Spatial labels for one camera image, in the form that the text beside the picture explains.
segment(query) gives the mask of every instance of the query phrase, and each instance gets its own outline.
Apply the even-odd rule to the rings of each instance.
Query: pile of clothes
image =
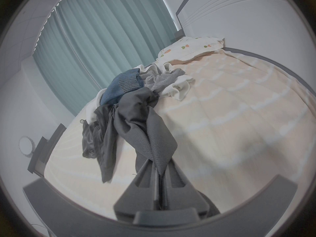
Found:
[[[183,100],[192,80],[169,63],[139,65],[115,77],[87,105],[81,121],[83,156],[98,160],[104,183],[113,176],[118,135],[135,148],[136,172],[149,159],[164,173],[177,143],[154,107],[159,97]]]

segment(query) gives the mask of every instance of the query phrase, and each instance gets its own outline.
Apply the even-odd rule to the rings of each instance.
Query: teal curtain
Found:
[[[33,56],[52,91],[76,115],[119,73],[155,61],[175,32],[163,0],[62,0]]]

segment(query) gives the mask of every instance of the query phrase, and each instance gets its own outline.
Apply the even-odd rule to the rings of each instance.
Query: beige bed sheet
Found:
[[[299,183],[298,203],[314,175],[314,96],[278,67],[222,49],[173,68],[195,81],[183,101],[161,98],[155,110],[195,188],[224,212],[282,174]],[[77,204],[116,219],[113,204],[136,174],[135,150],[118,139],[113,179],[103,184],[97,160],[82,157],[80,119],[85,108],[58,141],[45,178]]]

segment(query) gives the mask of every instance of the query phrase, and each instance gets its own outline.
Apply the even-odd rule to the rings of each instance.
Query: bed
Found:
[[[314,95],[274,64],[224,49],[173,67],[195,81],[183,101],[161,98],[155,111],[194,187],[223,213],[281,174],[298,183],[299,202],[314,176],[308,167],[316,143]],[[103,184],[97,161],[82,157],[81,119],[85,108],[57,142],[44,177],[81,207],[116,219],[113,205],[136,175],[135,150],[118,139],[113,179]]]

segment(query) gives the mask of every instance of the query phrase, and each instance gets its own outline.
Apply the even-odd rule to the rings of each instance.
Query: pillow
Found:
[[[162,49],[158,54],[157,63],[172,65],[183,64],[205,53],[224,47],[224,41],[213,37],[182,37],[177,42]]]

